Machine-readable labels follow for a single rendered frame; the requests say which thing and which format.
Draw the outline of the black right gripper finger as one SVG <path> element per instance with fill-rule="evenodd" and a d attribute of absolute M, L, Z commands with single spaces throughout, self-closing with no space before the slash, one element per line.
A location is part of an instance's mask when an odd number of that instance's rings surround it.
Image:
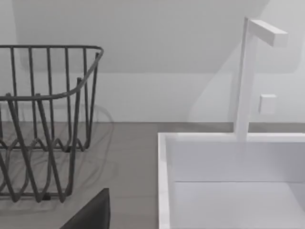
<path fill-rule="evenodd" d="M 60 229 L 110 229 L 110 190 L 104 188 Z"/>

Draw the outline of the white sink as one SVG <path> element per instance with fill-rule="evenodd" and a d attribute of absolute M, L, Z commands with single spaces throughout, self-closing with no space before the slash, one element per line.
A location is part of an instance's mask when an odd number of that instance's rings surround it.
<path fill-rule="evenodd" d="M 305 134 L 158 134 L 158 229 L 305 229 Z"/>

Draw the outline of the tall white tap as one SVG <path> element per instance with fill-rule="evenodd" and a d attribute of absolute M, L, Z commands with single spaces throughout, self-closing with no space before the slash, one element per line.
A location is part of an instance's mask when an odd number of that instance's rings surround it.
<path fill-rule="evenodd" d="M 288 44 L 288 33 L 263 20 L 248 17 L 244 19 L 234 122 L 236 140 L 240 142 L 246 141 L 248 135 L 258 40 L 262 40 L 271 47 L 285 48 Z"/>

